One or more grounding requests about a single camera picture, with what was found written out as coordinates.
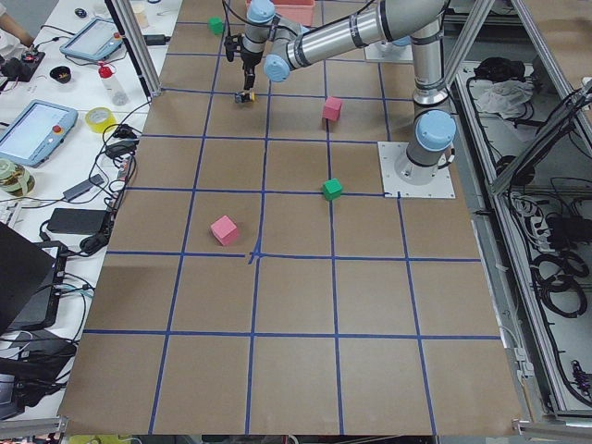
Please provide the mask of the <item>pink cube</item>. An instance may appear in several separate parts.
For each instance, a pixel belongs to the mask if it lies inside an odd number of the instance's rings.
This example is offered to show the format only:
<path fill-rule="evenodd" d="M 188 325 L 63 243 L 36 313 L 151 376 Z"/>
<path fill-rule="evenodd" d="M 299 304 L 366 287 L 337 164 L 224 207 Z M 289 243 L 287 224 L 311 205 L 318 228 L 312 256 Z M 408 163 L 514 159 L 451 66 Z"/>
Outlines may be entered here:
<path fill-rule="evenodd" d="M 334 96 L 329 96 L 323 105 L 322 118 L 331 122 L 336 122 L 340 118 L 343 101 Z"/>
<path fill-rule="evenodd" d="M 227 215 L 223 215 L 213 222 L 210 225 L 210 231 L 222 246 L 229 246 L 240 236 L 238 226 Z"/>

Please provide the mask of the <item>far green cube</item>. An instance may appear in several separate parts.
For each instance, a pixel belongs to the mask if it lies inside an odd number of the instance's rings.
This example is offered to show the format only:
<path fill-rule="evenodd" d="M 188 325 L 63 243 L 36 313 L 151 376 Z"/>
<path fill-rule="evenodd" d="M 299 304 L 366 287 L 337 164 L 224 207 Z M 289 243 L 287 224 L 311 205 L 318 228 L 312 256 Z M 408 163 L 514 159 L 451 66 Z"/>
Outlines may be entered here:
<path fill-rule="evenodd" d="M 218 16 L 210 17 L 208 19 L 208 28 L 214 35 L 221 35 L 225 29 L 224 20 Z"/>

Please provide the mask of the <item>far pink cube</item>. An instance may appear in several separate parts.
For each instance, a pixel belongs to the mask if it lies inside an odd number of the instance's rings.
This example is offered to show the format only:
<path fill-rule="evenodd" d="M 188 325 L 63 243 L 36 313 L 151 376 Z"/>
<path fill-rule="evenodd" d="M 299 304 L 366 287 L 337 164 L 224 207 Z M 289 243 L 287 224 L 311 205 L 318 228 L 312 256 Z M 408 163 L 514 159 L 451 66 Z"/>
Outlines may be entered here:
<path fill-rule="evenodd" d="M 329 96 L 323 105 L 322 118 L 331 122 L 336 122 L 340 118 L 343 101 L 334 96 Z"/>

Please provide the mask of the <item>near pink cube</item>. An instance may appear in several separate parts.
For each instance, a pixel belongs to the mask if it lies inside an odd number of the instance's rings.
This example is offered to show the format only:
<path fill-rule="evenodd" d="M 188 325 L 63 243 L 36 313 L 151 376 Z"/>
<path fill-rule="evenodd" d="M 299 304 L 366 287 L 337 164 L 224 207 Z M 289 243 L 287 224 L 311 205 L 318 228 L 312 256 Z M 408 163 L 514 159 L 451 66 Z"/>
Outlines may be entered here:
<path fill-rule="evenodd" d="M 223 215 L 213 222 L 210 225 L 210 231 L 222 246 L 229 246 L 240 236 L 238 226 L 227 215 Z"/>

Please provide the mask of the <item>yellow tape roll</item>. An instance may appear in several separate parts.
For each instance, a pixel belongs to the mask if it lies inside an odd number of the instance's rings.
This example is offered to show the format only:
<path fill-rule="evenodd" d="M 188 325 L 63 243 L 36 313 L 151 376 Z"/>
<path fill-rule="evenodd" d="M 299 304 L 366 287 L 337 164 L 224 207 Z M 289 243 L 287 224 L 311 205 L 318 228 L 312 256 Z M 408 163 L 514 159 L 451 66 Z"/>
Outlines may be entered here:
<path fill-rule="evenodd" d="M 95 107 L 89 110 L 86 113 L 84 120 L 90 130 L 97 134 L 103 134 L 107 131 L 114 130 L 117 125 L 117 120 L 113 112 L 104 106 Z"/>

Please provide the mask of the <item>blue teach pendant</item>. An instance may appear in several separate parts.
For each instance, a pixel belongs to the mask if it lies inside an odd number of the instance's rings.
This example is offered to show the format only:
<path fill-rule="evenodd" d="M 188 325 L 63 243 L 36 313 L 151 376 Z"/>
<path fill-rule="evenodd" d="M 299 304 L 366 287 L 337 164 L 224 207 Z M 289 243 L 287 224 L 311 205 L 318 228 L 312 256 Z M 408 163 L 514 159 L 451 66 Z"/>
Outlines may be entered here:
<path fill-rule="evenodd" d="M 33 100 L 1 135 L 1 157 L 26 167 L 44 162 L 78 120 L 78 111 Z"/>
<path fill-rule="evenodd" d="M 59 51 L 64 56 L 98 62 L 106 60 L 122 44 L 117 26 L 111 19 L 93 18 L 63 43 Z"/>

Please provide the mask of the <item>lower blue teach pendant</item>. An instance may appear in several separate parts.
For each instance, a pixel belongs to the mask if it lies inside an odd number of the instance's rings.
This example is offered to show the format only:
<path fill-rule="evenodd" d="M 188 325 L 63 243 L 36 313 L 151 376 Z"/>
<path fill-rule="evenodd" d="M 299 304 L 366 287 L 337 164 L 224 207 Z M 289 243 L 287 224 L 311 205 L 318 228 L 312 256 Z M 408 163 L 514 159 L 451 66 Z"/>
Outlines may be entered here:
<path fill-rule="evenodd" d="M 78 120 L 78 111 L 33 100 L 1 135 L 1 157 L 26 167 L 44 162 Z"/>

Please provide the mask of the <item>aluminium frame post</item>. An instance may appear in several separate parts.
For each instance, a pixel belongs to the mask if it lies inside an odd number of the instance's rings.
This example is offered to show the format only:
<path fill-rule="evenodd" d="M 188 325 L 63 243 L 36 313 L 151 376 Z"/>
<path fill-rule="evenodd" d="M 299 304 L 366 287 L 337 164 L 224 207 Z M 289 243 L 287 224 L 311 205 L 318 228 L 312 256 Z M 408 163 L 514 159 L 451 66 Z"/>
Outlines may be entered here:
<path fill-rule="evenodd" d="M 128 0 L 105 0 L 105 5 L 127 48 L 142 90 L 152 100 L 161 93 L 161 83 L 132 5 Z"/>

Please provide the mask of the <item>black power adapter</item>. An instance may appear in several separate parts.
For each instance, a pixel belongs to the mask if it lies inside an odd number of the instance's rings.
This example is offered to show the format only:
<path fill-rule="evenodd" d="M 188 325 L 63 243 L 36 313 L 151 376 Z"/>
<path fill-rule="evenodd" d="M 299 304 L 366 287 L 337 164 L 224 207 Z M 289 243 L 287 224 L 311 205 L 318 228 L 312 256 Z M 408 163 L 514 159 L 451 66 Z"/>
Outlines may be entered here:
<path fill-rule="evenodd" d="M 108 219 L 106 210 L 56 208 L 50 216 L 47 229 L 58 234 L 95 234 Z"/>

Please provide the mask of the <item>white cloth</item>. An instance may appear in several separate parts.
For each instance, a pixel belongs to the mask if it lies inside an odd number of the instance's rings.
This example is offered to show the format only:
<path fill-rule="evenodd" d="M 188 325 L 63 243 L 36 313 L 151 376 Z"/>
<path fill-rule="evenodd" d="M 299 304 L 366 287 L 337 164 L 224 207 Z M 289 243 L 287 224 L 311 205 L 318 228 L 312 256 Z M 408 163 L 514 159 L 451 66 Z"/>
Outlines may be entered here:
<path fill-rule="evenodd" d="M 525 81 L 493 83 L 476 99 L 476 107 L 480 112 L 497 114 L 504 119 L 521 117 L 534 91 L 535 87 Z"/>

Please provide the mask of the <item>black bowl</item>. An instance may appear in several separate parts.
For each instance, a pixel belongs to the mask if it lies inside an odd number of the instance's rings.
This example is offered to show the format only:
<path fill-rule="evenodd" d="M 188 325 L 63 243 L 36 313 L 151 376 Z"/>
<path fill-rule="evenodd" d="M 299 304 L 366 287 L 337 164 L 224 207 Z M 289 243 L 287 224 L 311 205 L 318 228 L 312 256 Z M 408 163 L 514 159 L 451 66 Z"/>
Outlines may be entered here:
<path fill-rule="evenodd" d="M 66 66 L 52 68 L 49 72 L 50 78 L 60 84 L 67 84 L 72 79 L 71 70 Z"/>

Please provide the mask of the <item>green cube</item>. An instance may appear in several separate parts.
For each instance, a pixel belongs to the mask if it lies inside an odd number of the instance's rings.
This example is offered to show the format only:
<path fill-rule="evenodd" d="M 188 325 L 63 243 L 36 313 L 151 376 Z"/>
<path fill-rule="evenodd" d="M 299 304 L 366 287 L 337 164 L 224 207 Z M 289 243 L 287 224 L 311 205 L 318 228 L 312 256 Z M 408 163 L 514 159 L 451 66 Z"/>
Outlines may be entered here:
<path fill-rule="evenodd" d="M 208 19 L 208 28 L 214 35 L 221 35 L 225 29 L 224 20 L 218 16 L 210 17 Z"/>
<path fill-rule="evenodd" d="M 326 180 L 322 185 L 323 196 L 328 202 L 339 198 L 342 192 L 342 184 L 337 178 Z"/>

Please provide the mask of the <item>upper blue teach pendant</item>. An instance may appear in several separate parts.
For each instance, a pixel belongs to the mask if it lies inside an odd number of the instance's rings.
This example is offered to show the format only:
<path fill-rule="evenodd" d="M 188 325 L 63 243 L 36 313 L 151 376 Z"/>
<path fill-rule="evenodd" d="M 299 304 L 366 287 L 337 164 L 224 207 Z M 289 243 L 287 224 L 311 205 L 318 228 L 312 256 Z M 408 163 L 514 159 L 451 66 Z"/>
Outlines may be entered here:
<path fill-rule="evenodd" d="M 59 51 L 64 56 L 98 62 L 106 60 L 122 44 L 117 26 L 111 19 L 93 18 L 63 43 Z"/>

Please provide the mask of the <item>black laptop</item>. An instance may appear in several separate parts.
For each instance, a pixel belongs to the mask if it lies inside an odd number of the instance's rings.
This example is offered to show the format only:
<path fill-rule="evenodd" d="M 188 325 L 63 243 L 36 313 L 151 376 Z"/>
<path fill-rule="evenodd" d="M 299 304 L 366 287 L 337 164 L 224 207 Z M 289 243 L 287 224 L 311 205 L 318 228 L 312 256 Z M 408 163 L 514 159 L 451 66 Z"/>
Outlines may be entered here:
<path fill-rule="evenodd" d="M 60 241 L 32 242 L 1 226 L 1 332 L 34 331 L 56 321 L 67 247 Z"/>

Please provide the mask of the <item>near green cube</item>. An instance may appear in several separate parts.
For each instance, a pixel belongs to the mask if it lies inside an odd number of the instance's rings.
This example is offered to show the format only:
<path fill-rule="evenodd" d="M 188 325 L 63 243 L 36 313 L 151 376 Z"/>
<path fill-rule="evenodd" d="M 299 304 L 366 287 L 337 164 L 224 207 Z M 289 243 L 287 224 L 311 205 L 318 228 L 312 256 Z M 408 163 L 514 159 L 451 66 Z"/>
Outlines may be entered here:
<path fill-rule="evenodd" d="M 328 202 L 339 198 L 342 192 L 342 184 L 337 178 L 326 180 L 322 185 L 323 196 Z"/>

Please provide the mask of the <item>clear bottle red cap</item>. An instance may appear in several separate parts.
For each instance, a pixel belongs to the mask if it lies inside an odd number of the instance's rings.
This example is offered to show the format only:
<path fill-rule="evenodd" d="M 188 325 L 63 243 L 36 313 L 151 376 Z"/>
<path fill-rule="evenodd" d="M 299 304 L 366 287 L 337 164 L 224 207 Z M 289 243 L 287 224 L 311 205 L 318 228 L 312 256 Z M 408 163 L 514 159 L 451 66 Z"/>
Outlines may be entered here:
<path fill-rule="evenodd" d="M 98 75 L 109 95 L 111 102 L 116 106 L 126 105 L 129 97 L 116 78 L 115 72 L 105 62 L 99 63 Z"/>

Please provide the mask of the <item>pink plastic bin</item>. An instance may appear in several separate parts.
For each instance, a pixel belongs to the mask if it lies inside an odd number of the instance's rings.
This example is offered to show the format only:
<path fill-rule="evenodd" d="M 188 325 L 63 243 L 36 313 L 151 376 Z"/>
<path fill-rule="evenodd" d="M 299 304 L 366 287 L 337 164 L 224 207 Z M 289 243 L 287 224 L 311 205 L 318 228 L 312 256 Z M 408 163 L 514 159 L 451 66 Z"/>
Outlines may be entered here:
<path fill-rule="evenodd" d="M 313 24 L 315 0 L 273 0 L 272 3 L 281 16 L 305 26 Z"/>

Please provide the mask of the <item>yellow black button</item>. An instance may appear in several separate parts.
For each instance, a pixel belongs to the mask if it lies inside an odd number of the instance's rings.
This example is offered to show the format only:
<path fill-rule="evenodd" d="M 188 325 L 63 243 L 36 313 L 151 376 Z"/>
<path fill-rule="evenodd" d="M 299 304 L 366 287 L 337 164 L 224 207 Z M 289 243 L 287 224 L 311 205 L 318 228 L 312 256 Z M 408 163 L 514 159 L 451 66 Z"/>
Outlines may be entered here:
<path fill-rule="evenodd" d="M 256 94 L 254 92 L 237 92 L 234 95 L 234 100 L 237 104 L 248 104 L 256 100 Z"/>

